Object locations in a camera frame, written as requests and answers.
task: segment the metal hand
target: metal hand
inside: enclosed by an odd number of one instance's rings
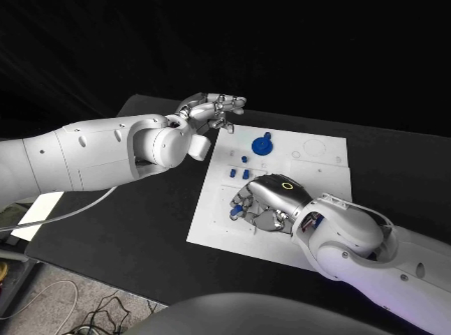
[[[179,115],[199,130],[203,126],[225,128],[234,133],[234,124],[226,121],[226,112],[244,113],[247,99],[225,94],[198,93],[180,102],[176,110]]]
[[[268,232],[291,233],[296,218],[311,201],[304,187],[281,174],[257,177],[241,189],[231,201],[231,219],[244,220]],[[258,202],[261,211],[249,210]]]

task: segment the floor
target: floor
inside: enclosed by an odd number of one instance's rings
[[[19,302],[22,308],[29,300],[39,294],[45,287],[56,281],[74,281],[78,286],[78,304],[68,322],[64,325],[61,334],[68,332],[74,327],[81,325],[88,312],[94,311],[103,297],[111,295],[117,289],[101,284],[100,282],[77,275],[51,265],[39,264],[38,273],[32,279],[30,285],[25,289],[25,295]],[[156,312],[164,309],[164,306],[156,305],[147,299],[123,292],[115,293],[115,296],[123,301],[123,306],[131,311],[126,318],[123,326],[130,328],[139,321],[144,320],[156,307]],[[56,332],[62,321],[69,314],[72,303],[75,301],[75,291],[72,285],[54,285],[43,295],[36,299],[35,303],[18,314],[12,319],[2,321],[0,335],[49,335]],[[126,312],[118,307],[117,301],[113,301],[107,306],[107,310],[113,320],[118,322],[123,319]],[[105,314],[98,314],[95,324],[113,333],[113,325],[105,317]]]

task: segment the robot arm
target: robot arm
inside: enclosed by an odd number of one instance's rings
[[[167,117],[147,114],[81,121],[51,133],[0,142],[0,207],[56,191],[97,191],[175,168],[189,154],[202,161],[202,136],[244,113],[245,98],[196,94]]]
[[[252,202],[258,213],[248,212]],[[451,334],[451,246],[392,225],[329,194],[313,199],[290,178],[252,180],[232,199],[231,219],[291,234],[317,272],[432,334]],[[386,219],[378,225],[372,211]]]

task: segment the black table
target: black table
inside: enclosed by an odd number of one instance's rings
[[[134,96],[118,115],[167,115],[177,104]],[[450,138],[257,111],[229,119],[247,126],[345,137],[355,201],[396,225],[451,244]],[[216,135],[209,131],[212,143]],[[347,284],[186,242],[209,158],[199,162],[187,157],[176,169],[120,186],[90,210],[43,226],[29,257],[167,305],[211,293],[255,292],[321,306],[396,334],[424,334]],[[52,216],[101,194],[66,193]]]

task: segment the black curtain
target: black curtain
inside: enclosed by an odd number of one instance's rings
[[[198,91],[451,136],[451,8],[0,0],[2,136]]]

